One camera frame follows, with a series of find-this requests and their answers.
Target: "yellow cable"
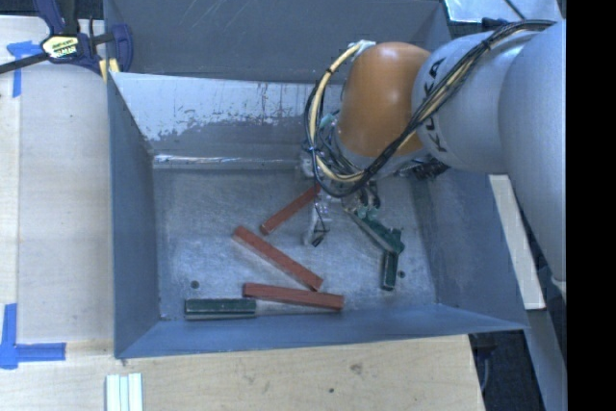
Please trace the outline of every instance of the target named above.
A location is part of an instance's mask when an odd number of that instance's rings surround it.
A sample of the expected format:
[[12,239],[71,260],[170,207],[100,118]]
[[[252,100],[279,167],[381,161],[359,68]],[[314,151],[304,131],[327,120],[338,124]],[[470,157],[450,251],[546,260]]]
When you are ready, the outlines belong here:
[[[317,91],[315,92],[315,97],[313,99],[312,106],[310,107],[310,120],[309,120],[309,127],[308,128],[309,128],[310,138],[311,138],[312,144],[315,143],[316,136],[317,136],[317,110],[318,110],[319,106],[321,105],[321,100],[322,100],[322,97],[323,97],[323,93],[325,91],[325,87],[329,83],[329,79],[331,78],[332,74],[334,72],[336,72],[338,67],[346,59],[348,59],[351,55],[353,55],[355,52],[357,52],[357,50],[359,50],[360,46],[361,46],[360,44],[354,44],[353,46],[348,48],[348,50],[345,51],[338,59],[336,59],[336,61],[328,68],[328,70],[325,72],[325,74],[323,74],[323,77],[319,81],[319,85],[317,86]],[[317,164],[321,168],[323,174],[326,177],[328,177],[328,178],[330,178],[332,180],[336,180],[336,181],[339,181],[339,182],[356,182],[364,174],[363,171],[359,171],[357,173],[353,173],[353,174],[350,174],[350,175],[339,175],[339,174],[335,173],[334,171],[332,171],[327,166],[327,164],[321,159],[320,156],[315,156],[315,158],[316,158]]]

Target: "blue clamp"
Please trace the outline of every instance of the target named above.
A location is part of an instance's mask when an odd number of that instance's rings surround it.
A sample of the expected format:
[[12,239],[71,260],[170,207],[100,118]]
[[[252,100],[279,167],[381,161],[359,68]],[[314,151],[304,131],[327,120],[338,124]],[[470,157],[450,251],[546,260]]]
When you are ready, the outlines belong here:
[[18,345],[17,304],[5,305],[0,342],[0,369],[14,370],[19,363],[34,361],[63,361],[66,359],[66,343]]
[[111,33],[95,37],[90,23],[90,36],[80,33],[76,14],[76,0],[32,0],[40,17],[49,28],[49,39],[58,36],[77,39],[75,50],[61,56],[51,56],[52,64],[75,64],[87,68],[98,75],[101,57],[96,53],[100,42],[115,42],[115,58],[122,71],[127,71],[133,61],[133,40],[124,23],[114,24]]

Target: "orange stick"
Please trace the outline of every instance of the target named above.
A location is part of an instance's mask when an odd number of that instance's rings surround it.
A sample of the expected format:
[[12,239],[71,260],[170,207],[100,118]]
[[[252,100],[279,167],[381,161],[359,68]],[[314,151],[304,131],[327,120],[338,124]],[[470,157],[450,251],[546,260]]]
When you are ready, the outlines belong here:
[[317,194],[321,191],[321,186],[316,184],[296,198],[293,202],[287,204],[271,218],[267,219],[259,229],[264,235],[269,235],[273,230],[280,226],[283,222],[297,213],[301,208],[315,200]]
[[306,269],[286,253],[278,250],[275,246],[269,244],[243,226],[238,226],[235,229],[233,232],[233,240],[259,254],[311,290],[318,291],[321,287],[323,283],[322,278],[318,277],[311,270]]
[[259,298],[292,305],[308,305],[311,307],[330,308],[342,310],[345,305],[345,297],[331,293],[315,293],[294,288],[282,288],[269,284],[244,283],[244,296]]

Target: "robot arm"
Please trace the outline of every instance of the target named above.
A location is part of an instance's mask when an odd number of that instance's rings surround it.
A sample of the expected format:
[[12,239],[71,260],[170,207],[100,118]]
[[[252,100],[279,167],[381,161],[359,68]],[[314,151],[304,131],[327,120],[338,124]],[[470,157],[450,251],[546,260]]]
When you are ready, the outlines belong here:
[[[314,160],[315,175],[343,163],[327,177],[344,196],[420,155],[506,173],[565,294],[565,23],[512,23],[432,54],[406,43],[369,48],[351,67],[331,125],[335,149]],[[325,86],[307,106],[315,122]]]

